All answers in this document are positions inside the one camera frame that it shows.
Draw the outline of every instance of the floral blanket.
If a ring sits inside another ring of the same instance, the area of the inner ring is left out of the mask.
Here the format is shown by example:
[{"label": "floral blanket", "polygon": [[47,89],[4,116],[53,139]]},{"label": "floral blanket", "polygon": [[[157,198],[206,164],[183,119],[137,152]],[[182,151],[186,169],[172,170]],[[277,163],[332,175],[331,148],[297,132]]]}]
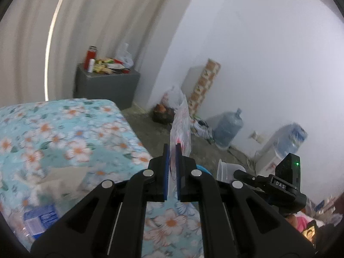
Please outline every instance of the floral blanket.
[{"label": "floral blanket", "polygon": [[[54,203],[65,214],[100,182],[120,182],[151,156],[108,100],[72,99],[0,109],[0,211],[21,243],[33,238],[26,211]],[[203,256],[200,216],[171,196],[148,203],[145,258]]]}]

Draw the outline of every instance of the red thermos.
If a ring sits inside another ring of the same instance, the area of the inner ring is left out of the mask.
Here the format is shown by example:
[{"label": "red thermos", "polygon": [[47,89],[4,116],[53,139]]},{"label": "red thermos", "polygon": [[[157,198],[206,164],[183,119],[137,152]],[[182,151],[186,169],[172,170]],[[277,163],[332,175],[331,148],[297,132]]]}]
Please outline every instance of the red thermos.
[{"label": "red thermos", "polygon": [[84,63],[84,69],[88,69],[88,64],[90,59],[96,59],[97,58],[97,47],[96,46],[90,46],[87,54],[86,54],[86,59]]}]

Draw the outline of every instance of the wall socket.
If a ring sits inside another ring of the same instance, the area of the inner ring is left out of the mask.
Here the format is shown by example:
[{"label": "wall socket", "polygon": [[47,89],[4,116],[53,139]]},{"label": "wall socket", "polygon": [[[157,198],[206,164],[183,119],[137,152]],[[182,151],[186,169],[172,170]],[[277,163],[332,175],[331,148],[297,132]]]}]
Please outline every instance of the wall socket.
[{"label": "wall socket", "polygon": [[254,139],[259,144],[264,143],[264,140],[265,140],[264,136],[263,135],[258,135],[258,133],[256,131],[254,131],[251,134],[250,138]]}]

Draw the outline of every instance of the phone screen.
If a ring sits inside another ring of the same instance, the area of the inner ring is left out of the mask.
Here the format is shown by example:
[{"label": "phone screen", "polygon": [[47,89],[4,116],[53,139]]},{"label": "phone screen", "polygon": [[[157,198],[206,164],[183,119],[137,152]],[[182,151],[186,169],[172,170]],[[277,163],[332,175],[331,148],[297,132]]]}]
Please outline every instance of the phone screen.
[{"label": "phone screen", "polygon": [[307,228],[302,232],[302,234],[309,240],[315,247],[316,240],[316,227],[314,224],[307,226]]}]

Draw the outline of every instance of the plastic water bottle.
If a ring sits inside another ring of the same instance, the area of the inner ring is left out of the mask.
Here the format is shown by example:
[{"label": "plastic water bottle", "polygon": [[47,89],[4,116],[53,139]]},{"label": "plastic water bottle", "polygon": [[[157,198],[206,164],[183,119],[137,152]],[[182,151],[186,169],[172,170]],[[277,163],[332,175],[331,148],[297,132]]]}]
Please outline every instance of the plastic water bottle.
[{"label": "plastic water bottle", "polygon": [[213,139],[217,147],[221,150],[227,150],[230,142],[243,127],[243,120],[240,118],[241,109],[236,112],[225,112],[213,130]]},{"label": "plastic water bottle", "polygon": [[300,125],[297,123],[291,124],[286,128],[285,133],[274,142],[279,157],[284,159],[289,153],[295,154],[307,136],[306,131]]}]

